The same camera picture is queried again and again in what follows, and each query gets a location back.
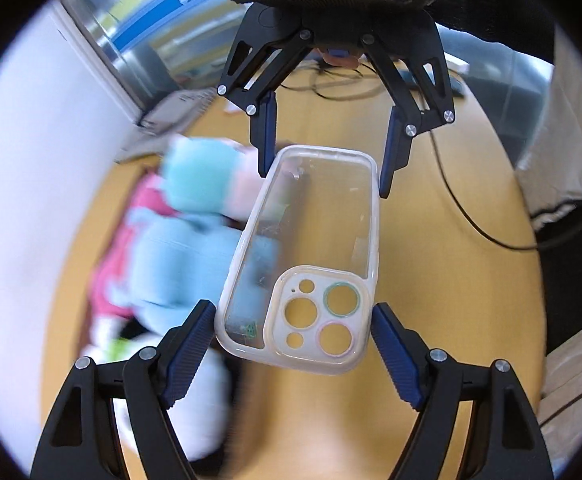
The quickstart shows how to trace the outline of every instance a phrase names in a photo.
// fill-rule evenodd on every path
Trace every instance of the green lens ring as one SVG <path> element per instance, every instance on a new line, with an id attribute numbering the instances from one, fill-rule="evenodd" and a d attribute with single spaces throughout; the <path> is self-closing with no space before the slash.
<path id="1" fill-rule="evenodd" d="M 351 310 L 350 312 L 348 312 L 347 314 L 338 314 L 337 312 L 333 312 L 330 308 L 330 306 L 328 306 L 328 294 L 334 289 L 337 288 L 338 286 L 346 286 L 347 288 L 350 288 L 355 294 L 356 294 L 356 306 L 354 307 L 353 310 Z M 336 317 L 349 317 L 352 316 L 357 309 L 360 307 L 360 293 L 357 291 L 357 289 L 351 285 L 349 282 L 335 282 L 332 283 L 331 285 L 329 285 L 326 290 L 324 291 L 324 296 L 322 297 L 322 302 L 324 303 L 324 306 L 327 308 L 327 310 L 333 314 Z"/>

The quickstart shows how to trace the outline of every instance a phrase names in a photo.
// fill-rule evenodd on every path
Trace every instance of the blue tape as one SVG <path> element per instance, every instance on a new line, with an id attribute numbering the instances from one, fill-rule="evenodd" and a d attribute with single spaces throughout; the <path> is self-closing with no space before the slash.
<path id="1" fill-rule="evenodd" d="M 160 27 L 206 0 L 155 0 L 141 9 L 111 39 L 120 52 L 133 48 Z"/>

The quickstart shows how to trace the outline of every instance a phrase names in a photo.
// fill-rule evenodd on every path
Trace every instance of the white wall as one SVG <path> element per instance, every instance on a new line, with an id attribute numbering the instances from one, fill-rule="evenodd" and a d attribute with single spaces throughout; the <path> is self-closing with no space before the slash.
<path id="1" fill-rule="evenodd" d="M 56 281 L 132 125 L 78 50 L 47 7 L 0 62 L 0 438 L 26 471 Z"/>

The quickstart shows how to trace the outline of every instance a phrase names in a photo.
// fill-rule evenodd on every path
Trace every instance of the black cloth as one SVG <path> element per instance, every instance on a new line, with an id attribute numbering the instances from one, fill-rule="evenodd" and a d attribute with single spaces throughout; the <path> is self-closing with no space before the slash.
<path id="1" fill-rule="evenodd" d="M 132 317 L 126 322 L 120 331 L 120 339 L 135 339 L 136 337 L 146 334 L 149 330 L 144 327 L 135 317 Z"/>
<path id="2" fill-rule="evenodd" d="M 537 0 L 437 0 L 437 23 L 553 62 L 554 20 Z"/>

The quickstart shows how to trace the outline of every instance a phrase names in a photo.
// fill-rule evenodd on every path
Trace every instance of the wooden table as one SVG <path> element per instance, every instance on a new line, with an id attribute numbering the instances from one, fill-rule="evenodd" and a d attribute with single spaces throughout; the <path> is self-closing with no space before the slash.
<path id="1" fill-rule="evenodd" d="M 286 84 L 305 86 L 308 78 L 308 72 L 298 72 Z M 353 94 L 377 84 L 365 80 L 331 89 L 330 95 Z M 285 89 L 277 95 L 278 139 L 362 150 L 381 164 L 391 107 L 385 92 L 350 102 Z M 246 143 L 246 115 L 225 113 L 225 104 L 216 100 L 190 134 Z M 436 133 L 453 190 L 491 235 L 513 244 L 532 243 L 522 195 L 495 131 L 470 92 L 455 106 L 456 122 Z M 139 171 L 139 163 L 112 170 L 76 238 L 50 320 L 44 416 L 77 355 L 74 327 L 84 316 L 85 280 L 106 247 Z M 498 248 L 471 228 L 442 184 L 428 134 L 414 139 L 410 163 L 395 174 L 391 195 L 382 201 L 380 227 L 376 301 L 387 301 L 407 328 L 458 361 L 489 365 L 497 358 L 508 359 L 537 406 L 545 346 L 538 256 Z M 54 327 L 61 327 L 61 337 Z M 260 443 L 237 478 L 388 477 L 416 414 L 399 399 L 373 343 L 362 363 L 342 376 L 268 368 L 265 380 L 266 402 L 255 407 L 263 422 L 242 428 L 257 433 Z M 463 405 L 443 479 L 455 478 L 468 420 L 469 406 Z M 134 471 L 139 460 L 129 460 L 133 478 L 141 478 L 143 474 Z"/>

